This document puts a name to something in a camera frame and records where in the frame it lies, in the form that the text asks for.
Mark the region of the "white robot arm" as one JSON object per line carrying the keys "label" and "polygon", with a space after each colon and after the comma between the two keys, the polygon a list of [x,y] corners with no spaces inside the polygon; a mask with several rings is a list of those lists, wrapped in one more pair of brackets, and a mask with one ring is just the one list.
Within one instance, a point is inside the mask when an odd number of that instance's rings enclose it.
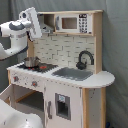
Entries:
{"label": "white robot arm", "polygon": [[28,48],[27,36],[30,36],[31,40],[42,36],[35,8],[31,7],[22,11],[16,21],[1,24],[0,35],[9,37],[11,40],[9,49],[4,49],[0,43],[0,60],[25,51]]}

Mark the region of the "white flat gripper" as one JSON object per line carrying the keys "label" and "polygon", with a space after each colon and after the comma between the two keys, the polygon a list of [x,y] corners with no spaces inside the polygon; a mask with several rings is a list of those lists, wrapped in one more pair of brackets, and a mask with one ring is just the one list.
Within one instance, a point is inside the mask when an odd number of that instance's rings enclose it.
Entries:
{"label": "white flat gripper", "polygon": [[34,7],[22,11],[19,14],[19,20],[29,32],[31,38],[40,38],[42,36],[37,12]]}

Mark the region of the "white robot base shell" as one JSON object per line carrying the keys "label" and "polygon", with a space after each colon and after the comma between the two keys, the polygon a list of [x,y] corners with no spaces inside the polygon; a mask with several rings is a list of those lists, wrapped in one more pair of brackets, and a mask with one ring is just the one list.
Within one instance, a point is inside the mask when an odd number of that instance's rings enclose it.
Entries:
{"label": "white robot base shell", "polygon": [[41,118],[15,110],[0,99],[0,128],[43,128]]}

